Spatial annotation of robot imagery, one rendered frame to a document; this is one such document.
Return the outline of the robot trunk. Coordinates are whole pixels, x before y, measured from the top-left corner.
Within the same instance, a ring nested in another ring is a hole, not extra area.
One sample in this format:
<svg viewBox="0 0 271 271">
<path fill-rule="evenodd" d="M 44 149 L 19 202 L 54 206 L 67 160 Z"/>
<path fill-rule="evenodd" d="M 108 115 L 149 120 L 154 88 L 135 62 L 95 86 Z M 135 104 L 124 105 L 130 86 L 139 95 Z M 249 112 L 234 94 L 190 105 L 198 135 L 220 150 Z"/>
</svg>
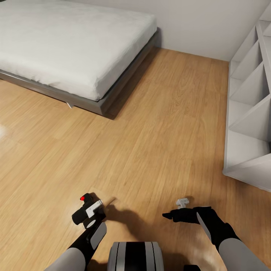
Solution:
<svg viewBox="0 0 271 271">
<path fill-rule="evenodd" d="M 107 271 L 164 271 L 158 242 L 114 242 Z"/>
</svg>

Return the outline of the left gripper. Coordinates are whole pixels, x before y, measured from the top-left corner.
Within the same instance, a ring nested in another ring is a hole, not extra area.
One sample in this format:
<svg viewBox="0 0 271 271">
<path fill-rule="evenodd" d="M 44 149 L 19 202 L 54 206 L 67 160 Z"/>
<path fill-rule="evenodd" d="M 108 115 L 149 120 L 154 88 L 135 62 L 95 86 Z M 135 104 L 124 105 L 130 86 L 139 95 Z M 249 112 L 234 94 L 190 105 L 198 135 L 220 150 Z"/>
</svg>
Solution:
<svg viewBox="0 0 271 271">
<path fill-rule="evenodd" d="M 101 209 L 99 209 L 96 213 L 94 213 L 94 215 L 93 215 L 91 218 L 87 218 L 87 219 L 83 222 L 83 225 L 85 226 L 85 229 L 87 229 L 87 225 L 88 225 L 88 223 L 89 223 L 92 219 L 94 219 L 94 218 L 99 218 L 99 219 L 102 221 L 103 219 L 105 219 L 105 217 L 106 217 L 106 215 L 105 215 L 103 209 L 101 208 Z"/>
</svg>

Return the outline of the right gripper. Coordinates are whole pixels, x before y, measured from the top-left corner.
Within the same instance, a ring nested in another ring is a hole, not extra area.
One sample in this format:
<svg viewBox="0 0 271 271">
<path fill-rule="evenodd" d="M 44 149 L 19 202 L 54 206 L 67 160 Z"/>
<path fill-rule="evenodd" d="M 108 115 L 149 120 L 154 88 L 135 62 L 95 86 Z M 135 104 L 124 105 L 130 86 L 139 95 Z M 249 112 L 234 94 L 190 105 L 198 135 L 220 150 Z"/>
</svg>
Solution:
<svg viewBox="0 0 271 271">
<path fill-rule="evenodd" d="M 182 222 L 191 223 L 187 216 L 188 210 L 189 208 L 180 208 L 180 209 L 172 210 L 170 213 L 163 213 L 162 216 L 168 219 L 173 219 L 174 222 L 182 221 Z"/>
</svg>

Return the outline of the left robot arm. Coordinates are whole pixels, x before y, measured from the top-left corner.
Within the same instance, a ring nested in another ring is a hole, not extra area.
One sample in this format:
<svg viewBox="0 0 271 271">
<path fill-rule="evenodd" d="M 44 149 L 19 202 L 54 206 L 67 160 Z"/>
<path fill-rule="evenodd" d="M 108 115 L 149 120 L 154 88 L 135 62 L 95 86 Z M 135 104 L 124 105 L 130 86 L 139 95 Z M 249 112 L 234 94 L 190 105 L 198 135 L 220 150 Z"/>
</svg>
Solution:
<svg viewBox="0 0 271 271">
<path fill-rule="evenodd" d="M 86 210 L 88 218 L 83 222 L 86 230 L 44 271 L 85 271 L 107 233 L 107 226 L 102 222 L 106 217 L 103 209 L 94 212 L 101 204 L 102 200 L 99 200 Z"/>
</svg>

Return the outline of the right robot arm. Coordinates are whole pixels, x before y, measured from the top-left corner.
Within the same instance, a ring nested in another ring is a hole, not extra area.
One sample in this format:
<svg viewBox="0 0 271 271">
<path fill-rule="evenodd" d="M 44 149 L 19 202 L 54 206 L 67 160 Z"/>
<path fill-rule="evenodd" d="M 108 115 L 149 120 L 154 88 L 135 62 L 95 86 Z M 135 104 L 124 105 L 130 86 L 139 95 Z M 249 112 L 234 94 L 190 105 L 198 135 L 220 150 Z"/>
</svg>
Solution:
<svg viewBox="0 0 271 271">
<path fill-rule="evenodd" d="M 271 271 L 224 223 L 211 206 L 186 208 L 187 198 L 178 199 L 178 209 L 162 216 L 174 222 L 201 224 L 208 238 L 216 246 L 228 271 Z"/>
</svg>

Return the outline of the digital camera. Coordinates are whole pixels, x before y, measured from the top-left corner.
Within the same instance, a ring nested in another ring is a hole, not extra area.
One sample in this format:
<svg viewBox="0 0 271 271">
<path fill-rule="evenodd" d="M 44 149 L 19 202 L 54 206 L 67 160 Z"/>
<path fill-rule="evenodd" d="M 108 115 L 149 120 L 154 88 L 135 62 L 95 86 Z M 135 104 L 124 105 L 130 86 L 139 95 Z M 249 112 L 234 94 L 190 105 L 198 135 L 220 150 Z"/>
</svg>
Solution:
<svg viewBox="0 0 271 271">
<path fill-rule="evenodd" d="M 83 197 L 81 197 L 81 201 L 84 201 L 83 206 L 72 215 L 73 222 L 76 225 L 84 222 L 88 218 L 88 214 L 86 210 L 90 206 L 95 204 L 94 198 L 90 193 L 86 193 L 85 195 L 83 195 Z M 98 210 L 99 208 L 94 210 L 94 212 L 96 213 Z"/>
</svg>

